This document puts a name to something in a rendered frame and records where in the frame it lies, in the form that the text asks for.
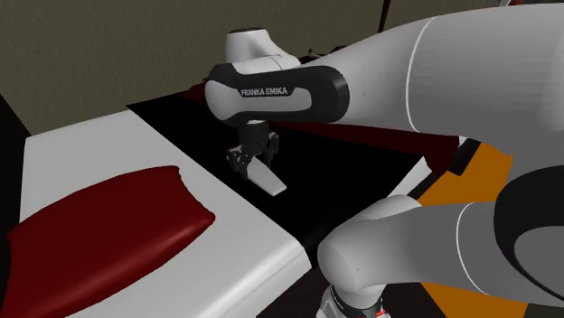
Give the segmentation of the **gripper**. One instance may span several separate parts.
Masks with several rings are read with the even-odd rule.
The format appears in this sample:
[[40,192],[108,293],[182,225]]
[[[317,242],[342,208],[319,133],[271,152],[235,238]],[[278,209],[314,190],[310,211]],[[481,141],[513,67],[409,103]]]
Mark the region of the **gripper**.
[[276,132],[270,132],[268,125],[244,125],[237,132],[240,145],[229,148],[226,157],[231,169],[247,180],[250,158],[263,154],[263,162],[270,168],[278,153],[280,139]]

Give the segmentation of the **white wedge-shaped object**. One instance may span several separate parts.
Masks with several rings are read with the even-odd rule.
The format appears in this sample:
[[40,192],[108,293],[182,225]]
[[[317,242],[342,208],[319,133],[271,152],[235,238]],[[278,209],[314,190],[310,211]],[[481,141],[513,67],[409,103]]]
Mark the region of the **white wedge-shaped object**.
[[270,196],[277,196],[287,186],[259,159],[253,157],[247,166],[248,179]]

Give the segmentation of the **white bed with black blanket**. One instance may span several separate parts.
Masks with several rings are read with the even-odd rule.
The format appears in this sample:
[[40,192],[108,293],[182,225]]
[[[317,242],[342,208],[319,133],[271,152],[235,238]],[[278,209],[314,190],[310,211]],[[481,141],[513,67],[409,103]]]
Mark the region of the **white bed with black blanket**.
[[324,290],[319,242],[383,197],[421,193],[459,144],[455,136],[360,126],[272,129],[281,138],[272,169],[286,185],[277,196],[230,169],[234,130],[180,96],[27,136],[18,154],[21,219],[107,178],[168,164],[216,217],[163,267],[70,318],[311,317]]

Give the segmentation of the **red pillow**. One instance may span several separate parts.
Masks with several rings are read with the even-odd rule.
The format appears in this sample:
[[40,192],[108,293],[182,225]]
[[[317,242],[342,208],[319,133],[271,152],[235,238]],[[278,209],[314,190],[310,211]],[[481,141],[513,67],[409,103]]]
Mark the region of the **red pillow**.
[[173,165],[78,190],[8,233],[0,318],[65,318],[99,303],[165,264],[214,221]]

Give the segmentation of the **orange robot stand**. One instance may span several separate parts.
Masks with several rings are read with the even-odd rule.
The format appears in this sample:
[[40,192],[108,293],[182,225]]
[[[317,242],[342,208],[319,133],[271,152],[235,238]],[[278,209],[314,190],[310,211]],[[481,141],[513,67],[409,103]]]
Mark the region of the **orange robot stand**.
[[[494,147],[466,140],[451,170],[424,172],[409,192],[423,205],[492,201],[504,186],[512,158]],[[431,283],[404,285],[411,301],[400,318],[523,318],[528,305]]]

